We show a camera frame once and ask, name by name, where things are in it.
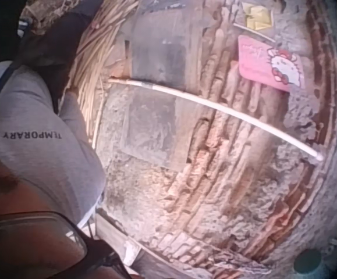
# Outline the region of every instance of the sunglasses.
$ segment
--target sunglasses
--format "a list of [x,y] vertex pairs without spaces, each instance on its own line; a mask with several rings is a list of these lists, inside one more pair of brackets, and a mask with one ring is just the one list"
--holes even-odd
[[50,261],[52,272],[38,279],[83,278],[100,267],[109,267],[122,279],[132,279],[115,250],[103,240],[88,237],[66,216],[57,212],[15,213],[0,216],[0,266],[10,273],[22,259]]

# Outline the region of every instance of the bamboo strips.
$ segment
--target bamboo strips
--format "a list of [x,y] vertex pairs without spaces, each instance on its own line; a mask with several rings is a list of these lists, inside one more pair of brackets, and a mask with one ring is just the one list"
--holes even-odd
[[[78,47],[69,85],[79,89],[78,103],[86,121],[87,134],[93,142],[99,126],[99,113],[94,122],[93,107],[98,102],[95,94],[102,67],[111,53],[121,24],[137,5],[137,0],[104,0],[94,18],[97,28],[92,24],[84,32]],[[104,103],[104,95],[103,92],[101,104]]]

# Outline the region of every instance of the hello kitty sticker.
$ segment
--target hello kitty sticker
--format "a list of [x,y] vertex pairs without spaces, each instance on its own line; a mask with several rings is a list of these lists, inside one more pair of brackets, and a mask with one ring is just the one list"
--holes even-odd
[[239,71],[242,77],[290,91],[291,86],[305,89],[300,57],[275,49],[245,35],[238,38]]

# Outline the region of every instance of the white rod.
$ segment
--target white rod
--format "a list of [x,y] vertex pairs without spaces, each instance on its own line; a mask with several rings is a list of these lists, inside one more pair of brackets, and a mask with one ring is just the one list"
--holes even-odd
[[275,135],[276,137],[279,137],[279,138],[283,139],[284,141],[287,141],[288,143],[298,147],[302,151],[307,152],[309,155],[315,157],[319,161],[322,161],[324,159],[322,154],[318,153],[316,150],[314,150],[313,148],[309,147],[308,145],[302,143],[301,141],[299,141],[299,140],[291,137],[290,135],[282,132],[281,130],[279,130],[279,129],[273,127],[273,126],[270,126],[269,124],[263,123],[263,122],[259,121],[259,119],[253,118],[252,116],[249,116],[245,113],[238,112],[237,110],[234,110],[234,109],[229,108],[227,106],[220,105],[219,103],[215,103],[215,102],[212,102],[210,100],[203,99],[199,96],[195,96],[193,94],[189,94],[189,93],[184,92],[184,91],[164,87],[164,86],[161,86],[161,85],[158,85],[158,84],[146,83],[146,82],[143,82],[143,81],[110,78],[109,83],[119,83],[119,84],[126,84],[126,85],[144,87],[144,88],[148,88],[148,89],[151,89],[151,90],[164,92],[164,93],[167,93],[167,94],[170,94],[170,95],[173,95],[173,96],[176,96],[176,97],[180,97],[180,98],[183,98],[183,99],[187,99],[187,100],[190,100],[190,101],[195,102],[195,103],[200,103],[201,105],[208,106],[209,108],[219,110],[219,111],[224,112],[228,115],[237,117],[239,119],[242,119],[243,121],[246,121],[246,122],[248,122],[252,125],[255,125],[256,127],[259,127],[260,129],[263,129],[264,131],[267,131],[267,132]]

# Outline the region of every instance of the stone wall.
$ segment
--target stone wall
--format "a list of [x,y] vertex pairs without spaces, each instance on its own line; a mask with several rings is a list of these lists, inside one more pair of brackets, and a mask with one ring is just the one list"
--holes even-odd
[[193,278],[270,273],[277,262],[267,261],[269,255],[306,217],[336,163],[337,53],[325,8],[297,1],[298,12],[290,4],[282,12],[274,1],[260,1],[275,11],[277,43],[302,56],[307,90],[287,94],[239,75],[237,38],[244,31],[231,24],[238,2],[206,2],[216,23],[204,33],[199,93],[286,130],[323,152],[323,162],[203,109],[184,170],[152,166],[118,149],[129,99],[123,90],[110,92],[98,139],[108,175],[105,211],[126,234]]

